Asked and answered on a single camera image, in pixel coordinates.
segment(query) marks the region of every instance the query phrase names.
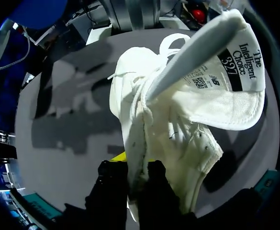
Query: gray surface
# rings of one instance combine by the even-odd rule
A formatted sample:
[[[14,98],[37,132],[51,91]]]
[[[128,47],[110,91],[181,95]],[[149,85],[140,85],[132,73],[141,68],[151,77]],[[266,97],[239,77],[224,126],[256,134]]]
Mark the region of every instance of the gray surface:
[[[64,203],[84,208],[100,162],[123,147],[120,124],[109,110],[111,82],[102,79],[114,73],[116,61],[127,49],[145,46],[158,53],[162,39],[172,33],[192,35],[186,30],[159,29],[109,37],[60,59],[52,71],[46,69],[22,91],[16,148],[28,189],[61,210]],[[265,112],[253,128],[240,132],[212,129],[226,156],[234,159],[229,157],[221,168],[225,172],[233,165],[228,171],[234,175],[223,179],[224,185],[215,192],[208,193],[202,186],[197,215],[218,207],[241,188],[254,186],[266,169],[275,167],[280,128],[268,77],[266,101]],[[127,225],[128,230],[136,228],[130,215]]]

